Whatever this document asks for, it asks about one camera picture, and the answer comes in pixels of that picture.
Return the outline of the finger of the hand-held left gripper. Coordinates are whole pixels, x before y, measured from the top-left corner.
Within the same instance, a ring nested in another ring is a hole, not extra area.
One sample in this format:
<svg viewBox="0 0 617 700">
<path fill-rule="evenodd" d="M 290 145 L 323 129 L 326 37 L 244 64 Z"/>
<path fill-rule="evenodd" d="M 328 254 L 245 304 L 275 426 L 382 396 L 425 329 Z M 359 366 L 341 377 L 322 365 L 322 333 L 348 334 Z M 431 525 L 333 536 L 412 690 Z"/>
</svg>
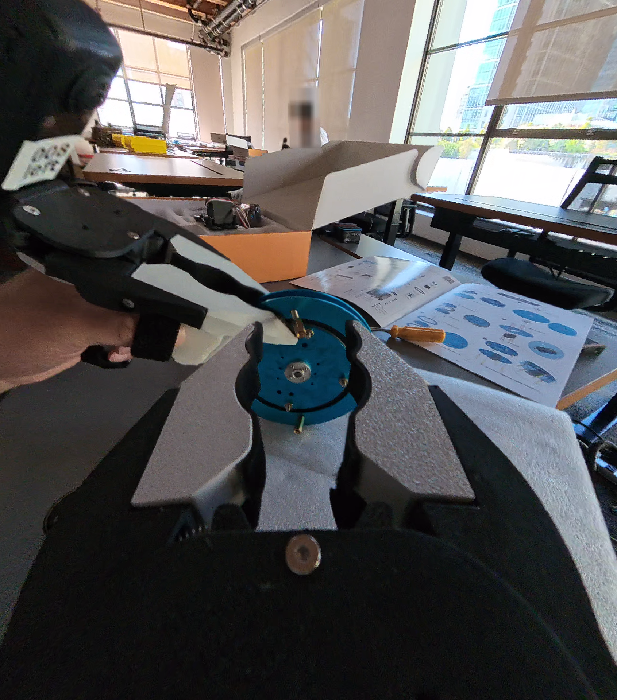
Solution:
<svg viewBox="0 0 617 700">
<path fill-rule="evenodd" d="M 292 346 L 297 343 L 292 330 L 272 310 L 258 309 L 234 295 L 212 291 L 173 265 L 144 264 L 132 277 L 206 308 L 200 329 L 210 335 L 234 337 L 251 323 L 260 322 L 265 343 Z"/>
<path fill-rule="evenodd" d="M 209 290 L 260 305 L 267 291 L 240 267 L 203 241 L 174 236 L 167 244 L 167 262 Z"/>
</svg>

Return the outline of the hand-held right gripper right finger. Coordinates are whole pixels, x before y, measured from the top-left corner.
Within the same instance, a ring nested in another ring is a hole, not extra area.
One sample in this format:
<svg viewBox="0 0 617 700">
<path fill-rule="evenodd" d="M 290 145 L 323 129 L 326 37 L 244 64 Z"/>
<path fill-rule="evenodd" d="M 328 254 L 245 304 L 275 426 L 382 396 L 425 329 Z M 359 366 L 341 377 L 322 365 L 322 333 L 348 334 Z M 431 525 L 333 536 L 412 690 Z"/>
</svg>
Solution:
<svg viewBox="0 0 617 700">
<path fill-rule="evenodd" d="M 346 357 L 356 406 L 330 491 L 338 529 L 433 530 L 426 503 L 470 505 L 475 494 L 430 385 L 354 320 Z"/>
</svg>

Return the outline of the yellow handled screwdriver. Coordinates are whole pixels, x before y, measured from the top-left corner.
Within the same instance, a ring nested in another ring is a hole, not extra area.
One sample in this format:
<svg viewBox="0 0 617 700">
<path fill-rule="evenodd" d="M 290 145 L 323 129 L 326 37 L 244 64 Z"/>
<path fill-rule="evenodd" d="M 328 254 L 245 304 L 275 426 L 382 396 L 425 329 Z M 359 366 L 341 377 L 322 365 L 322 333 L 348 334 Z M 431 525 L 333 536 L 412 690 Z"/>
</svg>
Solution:
<svg viewBox="0 0 617 700">
<path fill-rule="evenodd" d="M 446 339 L 446 332 L 442 329 L 421 328 L 421 327 L 399 327 L 390 328 L 370 327 L 373 333 L 384 333 L 392 339 L 400 339 L 412 343 L 434 343 L 441 344 Z"/>
</svg>

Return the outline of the blue round base plate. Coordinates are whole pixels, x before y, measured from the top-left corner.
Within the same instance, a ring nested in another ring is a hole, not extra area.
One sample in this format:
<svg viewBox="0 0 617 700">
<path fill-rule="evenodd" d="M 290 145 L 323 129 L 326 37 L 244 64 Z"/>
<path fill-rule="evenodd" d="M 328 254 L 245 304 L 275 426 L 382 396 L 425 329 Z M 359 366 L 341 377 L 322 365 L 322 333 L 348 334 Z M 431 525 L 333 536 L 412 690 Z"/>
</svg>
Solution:
<svg viewBox="0 0 617 700">
<path fill-rule="evenodd" d="M 346 324 L 366 319 L 348 302 L 309 290 L 269 293 L 263 299 L 269 310 L 286 320 L 296 311 L 310 338 L 295 345 L 263 344 L 258 364 L 260 392 L 251 408 L 261 418 L 296 425 L 320 424 L 356 408 L 348 390 L 350 362 Z"/>
</svg>

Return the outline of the dark grey desk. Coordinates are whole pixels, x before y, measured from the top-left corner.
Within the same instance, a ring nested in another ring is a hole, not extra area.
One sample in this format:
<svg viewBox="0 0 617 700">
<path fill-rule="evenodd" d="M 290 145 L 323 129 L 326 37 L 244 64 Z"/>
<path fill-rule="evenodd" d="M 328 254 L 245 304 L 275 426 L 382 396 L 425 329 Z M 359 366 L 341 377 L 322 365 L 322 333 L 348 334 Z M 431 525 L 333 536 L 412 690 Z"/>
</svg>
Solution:
<svg viewBox="0 0 617 700">
<path fill-rule="evenodd" d="M 438 386 L 475 495 L 433 530 L 259 530 L 131 506 L 184 375 L 85 365 L 0 405 L 0 699 L 617 699 L 578 570 L 530 486 Z M 552 536 L 579 631 L 482 535 L 496 477 Z"/>
</svg>

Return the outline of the person's left hand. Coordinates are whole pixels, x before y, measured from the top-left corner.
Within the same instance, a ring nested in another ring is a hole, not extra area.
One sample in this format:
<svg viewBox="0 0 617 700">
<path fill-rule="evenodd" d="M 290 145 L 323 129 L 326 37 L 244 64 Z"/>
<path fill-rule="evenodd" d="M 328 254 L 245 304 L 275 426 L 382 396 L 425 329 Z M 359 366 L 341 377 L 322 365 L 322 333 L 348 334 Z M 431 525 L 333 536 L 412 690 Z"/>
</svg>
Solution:
<svg viewBox="0 0 617 700">
<path fill-rule="evenodd" d="M 73 285 L 29 270 L 0 286 L 0 395 L 73 367 L 90 346 L 130 359 L 138 315 L 98 307 Z"/>
</svg>

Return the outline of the black servo motor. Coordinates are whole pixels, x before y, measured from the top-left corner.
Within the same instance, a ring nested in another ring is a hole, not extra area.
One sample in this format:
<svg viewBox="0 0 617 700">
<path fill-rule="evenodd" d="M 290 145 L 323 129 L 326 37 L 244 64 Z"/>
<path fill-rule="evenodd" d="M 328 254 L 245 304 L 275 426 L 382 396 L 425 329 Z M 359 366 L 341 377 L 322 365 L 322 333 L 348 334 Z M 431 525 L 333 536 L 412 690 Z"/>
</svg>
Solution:
<svg viewBox="0 0 617 700">
<path fill-rule="evenodd" d="M 205 203 L 206 213 L 195 215 L 197 222 L 209 230 L 234 230 L 238 227 L 235 203 L 230 199 L 214 198 Z"/>
</svg>

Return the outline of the long wooden table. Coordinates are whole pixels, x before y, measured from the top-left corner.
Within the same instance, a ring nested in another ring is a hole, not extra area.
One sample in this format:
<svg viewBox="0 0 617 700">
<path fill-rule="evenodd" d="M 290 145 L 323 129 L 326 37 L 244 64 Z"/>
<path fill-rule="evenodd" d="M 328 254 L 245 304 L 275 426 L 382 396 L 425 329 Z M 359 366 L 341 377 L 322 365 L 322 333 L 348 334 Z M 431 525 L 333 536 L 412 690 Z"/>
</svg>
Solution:
<svg viewBox="0 0 617 700">
<path fill-rule="evenodd" d="M 243 187 L 243 172 L 208 159 L 96 153 L 86 180 L 114 182 L 154 197 L 216 197 Z"/>
</svg>

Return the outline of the white foam sheet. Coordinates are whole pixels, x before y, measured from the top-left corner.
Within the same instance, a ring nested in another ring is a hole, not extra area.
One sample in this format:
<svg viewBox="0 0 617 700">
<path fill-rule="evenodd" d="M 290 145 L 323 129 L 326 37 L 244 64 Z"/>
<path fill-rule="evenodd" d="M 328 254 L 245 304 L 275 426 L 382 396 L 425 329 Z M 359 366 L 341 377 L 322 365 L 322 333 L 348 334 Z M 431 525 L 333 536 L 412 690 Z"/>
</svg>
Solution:
<svg viewBox="0 0 617 700">
<path fill-rule="evenodd" d="M 480 384 L 418 369 L 410 372 L 410 378 L 416 374 L 420 375 L 418 388 L 429 384 L 442 389 L 531 487 L 567 547 L 601 640 L 617 665 L 617 555 L 568 416 Z M 290 427 L 261 420 L 268 479 L 259 530 L 336 527 L 329 488 L 338 473 L 347 421 L 344 416 L 296 437 L 289 435 Z M 536 584 L 548 596 L 548 613 L 555 629 L 560 622 L 579 631 L 582 608 L 573 599 L 574 577 L 562 573 L 560 565 L 543 562 L 552 536 L 542 533 L 528 507 L 513 505 L 509 483 L 508 477 L 496 477 L 500 503 L 492 512 L 503 515 L 511 511 L 512 532 L 502 537 L 486 535 L 477 525 L 469 531 L 482 535 L 494 555 L 505 557 L 506 564 L 523 564 L 523 573 L 530 574 L 530 583 L 525 586 Z"/>
</svg>

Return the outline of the printed instruction manual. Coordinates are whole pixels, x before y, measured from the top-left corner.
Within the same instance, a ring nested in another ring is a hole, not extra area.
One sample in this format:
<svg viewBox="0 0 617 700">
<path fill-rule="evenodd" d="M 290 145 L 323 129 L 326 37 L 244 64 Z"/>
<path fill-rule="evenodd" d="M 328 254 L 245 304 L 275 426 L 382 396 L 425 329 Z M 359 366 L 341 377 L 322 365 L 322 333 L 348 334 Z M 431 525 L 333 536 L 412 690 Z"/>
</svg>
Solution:
<svg viewBox="0 0 617 700">
<path fill-rule="evenodd" d="M 593 326 L 585 314 L 485 284 L 429 262 L 371 256 L 294 280 L 355 305 L 378 327 L 443 330 L 423 348 L 513 393 L 556 407 Z"/>
</svg>

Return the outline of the orange cardboard box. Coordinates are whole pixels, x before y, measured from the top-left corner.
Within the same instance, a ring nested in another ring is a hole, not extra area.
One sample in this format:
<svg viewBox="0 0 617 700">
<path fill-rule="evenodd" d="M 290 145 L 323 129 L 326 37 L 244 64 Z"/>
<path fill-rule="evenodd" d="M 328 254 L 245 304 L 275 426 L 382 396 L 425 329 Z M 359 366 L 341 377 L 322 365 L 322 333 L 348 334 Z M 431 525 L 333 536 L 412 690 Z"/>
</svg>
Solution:
<svg viewBox="0 0 617 700">
<path fill-rule="evenodd" d="M 397 199 L 421 193 L 443 149 L 437 145 L 331 141 L 251 158 L 244 203 L 261 208 L 259 228 L 210 232 L 192 222 L 190 198 L 128 197 L 186 232 L 194 232 L 259 283 L 307 274 L 311 232 Z"/>
</svg>

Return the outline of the small paned window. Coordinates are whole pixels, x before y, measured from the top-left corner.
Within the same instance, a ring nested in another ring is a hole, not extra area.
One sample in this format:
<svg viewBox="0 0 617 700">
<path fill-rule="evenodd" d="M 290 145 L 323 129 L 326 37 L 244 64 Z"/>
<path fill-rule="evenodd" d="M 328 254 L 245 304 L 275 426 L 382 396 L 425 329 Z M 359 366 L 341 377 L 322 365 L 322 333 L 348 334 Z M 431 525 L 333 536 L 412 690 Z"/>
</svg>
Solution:
<svg viewBox="0 0 617 700">
<path fill-rule="evenodd" d="M 173 139 L 199 136 L 193 95 L 190 46 L 139 32 L 111 29 L 123 53 L 123 63 L 108 95 L 97 110 L 99 123 L 126 133 L 136 129 L 163 131 Z"/>
</svg>

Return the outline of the black padded stool seat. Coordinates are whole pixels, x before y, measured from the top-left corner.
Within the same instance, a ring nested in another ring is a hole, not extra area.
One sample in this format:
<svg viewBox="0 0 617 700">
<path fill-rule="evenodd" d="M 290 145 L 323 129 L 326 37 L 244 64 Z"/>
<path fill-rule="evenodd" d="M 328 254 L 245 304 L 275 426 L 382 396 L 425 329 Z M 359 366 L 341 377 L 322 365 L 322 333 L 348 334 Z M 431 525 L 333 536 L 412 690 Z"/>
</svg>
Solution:
<svg viewBox="0 0 617 700">
<path fill-rule="evenodd" d="M 490 260 L 481 268 L 481 275 L 498 289 L 563 310 L 604 312 L 617 308 L 617 287 L 609 289 L 569 281 L 527 260 Z"/>
</svg>

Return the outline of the brown wooden side table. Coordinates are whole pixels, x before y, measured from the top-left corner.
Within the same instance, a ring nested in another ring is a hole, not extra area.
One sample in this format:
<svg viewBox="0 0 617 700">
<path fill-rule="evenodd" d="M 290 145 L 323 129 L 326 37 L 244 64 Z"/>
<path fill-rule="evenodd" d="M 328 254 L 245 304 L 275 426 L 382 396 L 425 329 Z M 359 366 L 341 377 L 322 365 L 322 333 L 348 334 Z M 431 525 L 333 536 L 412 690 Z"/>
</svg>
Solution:
<svg viewBox="0 0 617 700">
<path fill-rule="evenodd" d="M 501 197 L 414 193 L 410 199 L 435 208 L 433 225 L 449 233 L 439 266 L 452 269 L 462 238 L 472 238 L 473 222 L 480 218 L 516 226 L 528 226 L 547 232 L 617 246 L 617 218 L 573 211 Z"/>
</svg>

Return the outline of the large window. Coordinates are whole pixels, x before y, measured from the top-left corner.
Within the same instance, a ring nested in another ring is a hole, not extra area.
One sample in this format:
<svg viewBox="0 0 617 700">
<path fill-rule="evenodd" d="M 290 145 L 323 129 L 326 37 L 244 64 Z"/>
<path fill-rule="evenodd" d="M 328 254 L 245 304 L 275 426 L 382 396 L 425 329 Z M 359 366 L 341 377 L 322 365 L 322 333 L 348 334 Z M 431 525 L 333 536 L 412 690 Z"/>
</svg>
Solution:
<svg viewBox="0 0 617 700">
<path fill-rule="evenodd" d="M 617 98 L 486 105 L 519 2 L 435 2 L 406 137 L 442 147 L 430 183 L 448 194 L 557 206 L 617 160 Z"/>
</svg>

